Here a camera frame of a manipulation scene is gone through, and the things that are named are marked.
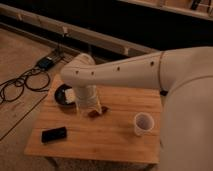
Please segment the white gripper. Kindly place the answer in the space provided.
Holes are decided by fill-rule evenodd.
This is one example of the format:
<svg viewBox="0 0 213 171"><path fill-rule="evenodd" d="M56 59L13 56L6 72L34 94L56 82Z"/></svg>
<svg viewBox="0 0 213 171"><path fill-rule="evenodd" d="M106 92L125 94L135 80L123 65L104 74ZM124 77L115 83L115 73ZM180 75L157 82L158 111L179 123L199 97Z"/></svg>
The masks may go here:
<svg viewBox="0 0 213 171"><path fill-rule="evenodd" d="M100 101L94 85L75 88L75 101L79 112L100 110Z"/></svg>

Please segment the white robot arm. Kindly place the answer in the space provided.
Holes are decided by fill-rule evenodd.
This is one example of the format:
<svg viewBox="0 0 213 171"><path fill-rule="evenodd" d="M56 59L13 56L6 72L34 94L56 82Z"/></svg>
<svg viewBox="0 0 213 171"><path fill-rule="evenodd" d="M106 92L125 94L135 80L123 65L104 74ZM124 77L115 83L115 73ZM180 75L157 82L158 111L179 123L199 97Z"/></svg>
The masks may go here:
<svg viewBox="0 0 213 171"><path fill-rule="evenodd" d="M87 54L61 70L76 99L94 99L94 85L167 93L160 124L159 171L213 171L213 46L158 51L97 65Z"/></svg>

